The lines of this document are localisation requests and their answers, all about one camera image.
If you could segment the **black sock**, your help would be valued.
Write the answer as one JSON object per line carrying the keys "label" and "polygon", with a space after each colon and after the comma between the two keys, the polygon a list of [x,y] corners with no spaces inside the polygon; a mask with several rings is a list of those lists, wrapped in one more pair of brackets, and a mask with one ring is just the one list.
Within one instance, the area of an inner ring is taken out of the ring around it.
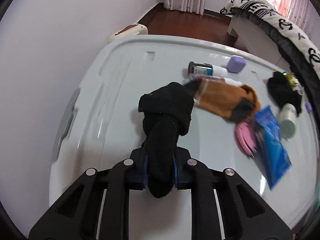
{"label": "black sock", "polygon": [[193,106],[193,96],[176,82],[140,97],[148,188],[155,198],[165,197],[174,186],[174,151],[178,138],[189,131]]}
{"label": "black sock", "polygon": [[289,81],[281,72],[274,72],[267,81],[267,90],[274,102],[283,108],[285,104],[291,104],[296,109],[296,116],[302,112],[302,96],[293,90]]}

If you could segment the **blue foil packet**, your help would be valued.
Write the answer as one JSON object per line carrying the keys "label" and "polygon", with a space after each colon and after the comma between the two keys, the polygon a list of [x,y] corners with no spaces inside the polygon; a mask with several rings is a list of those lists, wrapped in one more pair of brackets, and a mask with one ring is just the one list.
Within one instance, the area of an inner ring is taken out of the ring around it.
{"label": "blue foil packet", "polygon": [[272,190],[292,164],[287,150],[281,143],[279,122],[269,105],[255,113],[253,134],[269,188]]}

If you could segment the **pink round compact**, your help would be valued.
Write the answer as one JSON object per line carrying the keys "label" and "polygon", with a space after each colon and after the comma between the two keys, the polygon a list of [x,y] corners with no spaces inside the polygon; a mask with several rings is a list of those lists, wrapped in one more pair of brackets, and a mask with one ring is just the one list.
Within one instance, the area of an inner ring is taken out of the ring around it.
{"label": "pink round compact", "polygon": [[253,130],[249,123],[241,122],[235,127],[235,135],[242,150],[251,158],[257,153],[257,146]]}

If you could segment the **white plastic storage lid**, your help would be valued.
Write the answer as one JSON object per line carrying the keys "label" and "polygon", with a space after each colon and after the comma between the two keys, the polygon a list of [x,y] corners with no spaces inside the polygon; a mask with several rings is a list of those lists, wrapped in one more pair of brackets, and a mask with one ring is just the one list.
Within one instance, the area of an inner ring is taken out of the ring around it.
{"label": "white plastic storage lid", "polygon": [[[108,44],[70,101],[73,117],[55,152],[49,203],[88,168],[112,168],[141,146],[144,115],[138,111],[138,102],[142,95],[171,82],[186,83],[191,61],[224,67],[234,55],[244,57],[246,66],[229,77],[251,86],[260,104],[277,114],[266,83],[275,71],[285,72],[287,67],[228,46],[184,37],[138,35]],[[297,234],[319,208],[319,146],[311,113],[302,111],[296,128],[295,136],[283,141],[291,167],[274,189],[268,187],[260,157],[243,154],[234,124],[215,114],[194,108],[189,132],[180,137],[178,145],[211,169],[234,169]]]}

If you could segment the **small white green bottle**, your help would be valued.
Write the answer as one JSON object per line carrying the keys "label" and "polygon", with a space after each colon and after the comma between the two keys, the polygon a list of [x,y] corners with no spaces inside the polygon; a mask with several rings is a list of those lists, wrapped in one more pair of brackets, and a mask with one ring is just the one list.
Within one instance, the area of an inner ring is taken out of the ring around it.
{"label": "small white green bottle", "polygon": [[294,105],[285,104],[278,114],[278,122],[281,131],[281,136],[285,140],[294,137],[296,133],[296,118],[297,111]]}

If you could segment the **brown orange sock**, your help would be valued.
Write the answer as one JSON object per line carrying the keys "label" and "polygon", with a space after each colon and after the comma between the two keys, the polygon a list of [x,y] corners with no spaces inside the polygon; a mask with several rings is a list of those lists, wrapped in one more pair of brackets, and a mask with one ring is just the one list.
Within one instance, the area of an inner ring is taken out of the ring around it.
{"label": "brown orange sock", "polygon": [[248,85],[238,87],[221,81],[195,79],[184,87],[194,98],[196,107],[234,123],[253,119],[261,109],[255,90]]}

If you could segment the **white red thin tube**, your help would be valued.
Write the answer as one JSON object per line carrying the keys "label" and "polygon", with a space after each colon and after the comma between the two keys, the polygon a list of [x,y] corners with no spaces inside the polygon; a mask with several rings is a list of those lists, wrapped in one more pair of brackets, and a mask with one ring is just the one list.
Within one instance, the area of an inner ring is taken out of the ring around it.
{"label": "white red thin tube", "polygon": [[209,75],[195,75],[195,74],[189,74],[188,77],[189,77],[190,80],[206,79],[206,80],[224,82],[226,84],[237,86],[237,87],[241,87],[243,85],[240,81],[235,81],[235,80],[230,79],[228,77],[209,76]]}

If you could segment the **gold tinsel wrapper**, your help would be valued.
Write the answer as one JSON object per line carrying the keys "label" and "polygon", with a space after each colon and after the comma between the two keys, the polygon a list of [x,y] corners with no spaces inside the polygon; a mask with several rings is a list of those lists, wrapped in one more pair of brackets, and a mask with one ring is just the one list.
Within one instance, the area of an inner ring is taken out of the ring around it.
{"label": "gold tinsel wrapper", "polygon": [[303,90],[300,82],[296,78],[294,73],[283,72],[283,75],[286,77],[287,81],[290,84],[290,87],[293,91],[296,91],[299,95],[303,95]]}

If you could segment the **purple small box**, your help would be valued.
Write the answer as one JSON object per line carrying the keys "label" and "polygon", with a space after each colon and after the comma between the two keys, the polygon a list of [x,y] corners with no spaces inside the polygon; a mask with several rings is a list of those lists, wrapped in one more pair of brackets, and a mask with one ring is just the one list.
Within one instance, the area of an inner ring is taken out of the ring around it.
{"label": "purple small box", "polygon": [[240,56],[232,56],[227,63],[229,73],[240,73],[246,66],[246,60]]}

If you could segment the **white blue glue tube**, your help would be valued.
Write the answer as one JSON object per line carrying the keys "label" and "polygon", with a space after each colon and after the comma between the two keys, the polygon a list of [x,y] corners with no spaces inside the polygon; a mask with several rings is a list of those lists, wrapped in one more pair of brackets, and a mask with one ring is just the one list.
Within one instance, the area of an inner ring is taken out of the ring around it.
{"label": "white blue glue tube", "polygon": [[190,61],[188,65],[188,74],[227,77],[228,71],[226,68],[208,63],[195,63]]}

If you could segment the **black white logo blanket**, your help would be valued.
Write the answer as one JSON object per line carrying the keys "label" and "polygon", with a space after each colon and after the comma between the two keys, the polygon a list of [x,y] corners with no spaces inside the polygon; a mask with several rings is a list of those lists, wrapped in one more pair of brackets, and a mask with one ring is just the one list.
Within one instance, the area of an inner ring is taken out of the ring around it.
{"label": "black white logo blanket", "polygon": [[302,29],[260,0],[230,0],[220,13],[243,16],[263,29],[319,101],[319,49]]}

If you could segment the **white brown floor object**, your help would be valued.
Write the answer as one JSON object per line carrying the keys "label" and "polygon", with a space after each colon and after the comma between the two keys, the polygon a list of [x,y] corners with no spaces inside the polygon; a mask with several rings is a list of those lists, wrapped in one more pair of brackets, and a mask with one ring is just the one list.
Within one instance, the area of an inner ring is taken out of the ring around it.
{"label": "white brown floor object", "polygon": [[124,29],[112,34],[107,38],[107,42],[111,43],[120,38],[124,38],[127,36],[135,36],[135,35],[148,35],[148,29],[145,25],[142,24],[131,24],[125,27]]}

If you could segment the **white bed frame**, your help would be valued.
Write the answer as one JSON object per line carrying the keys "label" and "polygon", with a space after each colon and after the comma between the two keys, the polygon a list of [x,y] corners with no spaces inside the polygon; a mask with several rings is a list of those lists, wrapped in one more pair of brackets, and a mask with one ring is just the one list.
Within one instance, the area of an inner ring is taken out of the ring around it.
{"label": "white bed frame", "polygon": [[249,53],[264,59],[286,72],[291,72],[289,63],[282,57],[276,43],[254,23],[242,16],[231,18],[227,33],[240,38]]}

